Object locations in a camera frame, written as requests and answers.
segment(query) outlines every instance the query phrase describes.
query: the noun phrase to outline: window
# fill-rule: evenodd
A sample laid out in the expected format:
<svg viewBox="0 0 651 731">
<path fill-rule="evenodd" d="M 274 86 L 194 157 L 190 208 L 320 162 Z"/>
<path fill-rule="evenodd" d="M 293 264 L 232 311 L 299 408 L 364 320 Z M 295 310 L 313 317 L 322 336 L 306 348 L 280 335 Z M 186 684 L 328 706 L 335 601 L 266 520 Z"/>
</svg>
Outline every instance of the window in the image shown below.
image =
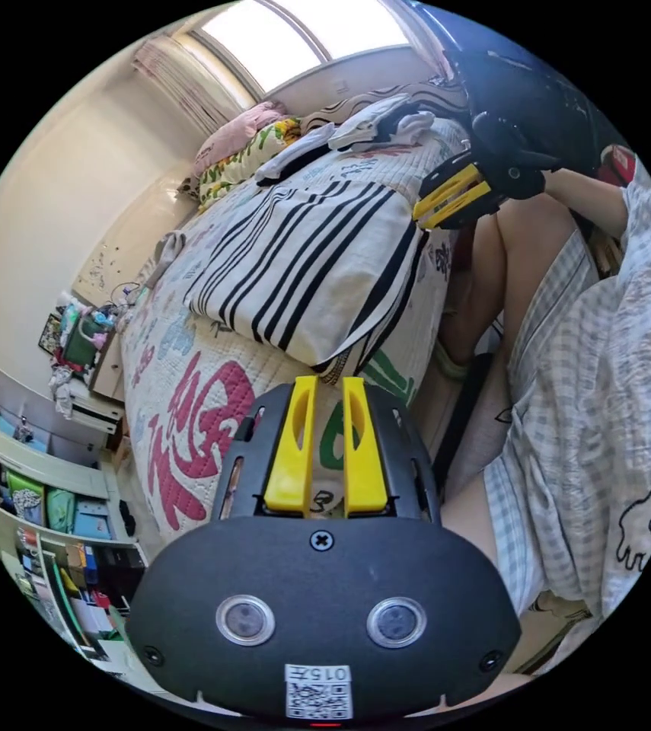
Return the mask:
<svg viewBox="0 0 651 731">
<path fill-rule="evenodd" d="M 381 0 L 240 0 L 193 35 L 255 97 L 324 63 L 408 44 Z"/>
</svg>

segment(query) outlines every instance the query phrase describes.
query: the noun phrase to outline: pink pillow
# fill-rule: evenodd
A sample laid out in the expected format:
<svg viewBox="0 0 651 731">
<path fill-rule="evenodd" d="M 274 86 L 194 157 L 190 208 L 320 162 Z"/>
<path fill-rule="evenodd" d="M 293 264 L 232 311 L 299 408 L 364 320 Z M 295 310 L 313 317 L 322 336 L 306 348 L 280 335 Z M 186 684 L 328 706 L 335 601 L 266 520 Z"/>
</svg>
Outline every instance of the pink pillow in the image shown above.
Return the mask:
<svg viewBox="0 0 651 731">
<path fill-rule="evenodd" d="M 287 109 L 278 101 L 263 101 L 242 112 L 203 143 L 193 163 L 193 175 L 198 177 L 205 169 L 239 152 L 260 129 L 288 116 Z"/>
</svg>

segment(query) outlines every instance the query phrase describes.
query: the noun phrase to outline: cable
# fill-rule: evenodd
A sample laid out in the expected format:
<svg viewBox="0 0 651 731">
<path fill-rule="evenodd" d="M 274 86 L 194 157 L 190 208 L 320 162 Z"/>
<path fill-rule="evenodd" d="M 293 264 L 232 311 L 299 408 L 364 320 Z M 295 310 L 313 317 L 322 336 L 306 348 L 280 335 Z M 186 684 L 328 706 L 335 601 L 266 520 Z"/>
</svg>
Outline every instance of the cable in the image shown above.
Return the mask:
<svg viewBox="0 0 651 731">
<path fill-rule="evenodd" d="M 139 282 L 121 282 L 120 284 L 116 285 L 112 292 L 110 292 L 110 298 L 107 302 L 108 305 L 114 305 L 117 306 L 117 303 L 114 301 L 114 293 L 120 288 L 120 287 L 127 287 L 131 286 L 133 289 L 130 290 L 130 292 L 137 292 L 138 289 L 140 289 L 140 283 Z"/>
</svg>

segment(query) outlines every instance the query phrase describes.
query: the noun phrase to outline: black and white striped fabric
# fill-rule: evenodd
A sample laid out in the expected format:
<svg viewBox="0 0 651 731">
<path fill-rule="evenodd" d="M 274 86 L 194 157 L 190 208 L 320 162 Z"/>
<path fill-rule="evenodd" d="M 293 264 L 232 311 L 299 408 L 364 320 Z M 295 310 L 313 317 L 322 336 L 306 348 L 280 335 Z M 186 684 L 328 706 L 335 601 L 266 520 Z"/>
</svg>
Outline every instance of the black and white striped fabric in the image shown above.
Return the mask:
<svg viewBox="0 0 651 731">
<path fill-rule="evenodd" d="M 438 119 L 461 119 L 467 113 L 467 98 L 462 86 L 456 81 L 437 85 L 436 80 L 399 84 L 388 88 L 356 94 L 348 99 L 323 107 L 300 120 L 300 132 L 304 136 L 313 129 L 330 122 L 341 125 L 354 114 L 382 99 L 407 94 L 410 102 L 419 102 L 420 109 L 430 111 Z"/>
<path fill-rule="evenodd" d="M 184 301 L 326 382 L 357 374 L 413 288 L 428 234 L 411 210 L 377 183 L 275 186 L 241 207 Z"/>
</svg>

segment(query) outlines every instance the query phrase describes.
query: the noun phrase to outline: bed sheet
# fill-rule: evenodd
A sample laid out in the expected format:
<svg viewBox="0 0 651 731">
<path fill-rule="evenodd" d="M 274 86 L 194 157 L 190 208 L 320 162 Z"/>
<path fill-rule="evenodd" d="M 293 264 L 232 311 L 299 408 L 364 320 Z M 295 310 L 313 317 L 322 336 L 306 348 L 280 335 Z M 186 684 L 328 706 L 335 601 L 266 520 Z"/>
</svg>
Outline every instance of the bed sheet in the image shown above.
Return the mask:
<svg viewBox="0 0 651 731">
<path fill-rule="evenodd" d="M 463 149 L 464 130 L 437 120 L 413 147 L 331 152 L 287 180 L 304 187 L 333 180 L 376 182 L 416 202 L 422 179 Z M 261 190 L 253 180 L 187 227 L 187 245 L 152 292 L 144 293 L 122 334 L 126 411 L 148 507 L 164 540 L 209 518 L 222 459 L 254 400 L 312 371 L 269 345 L 250 341 L 180 302 L 180 281 L 207 242 Z M 418 261 L 398 325 L 362 375 L 410 404 L 436 338 L 447 289 L 452 232 L 436 231 Z M 343 500 L 340 386 L 320 384 L 311 514 L 337 514 Z"/>
</svg>

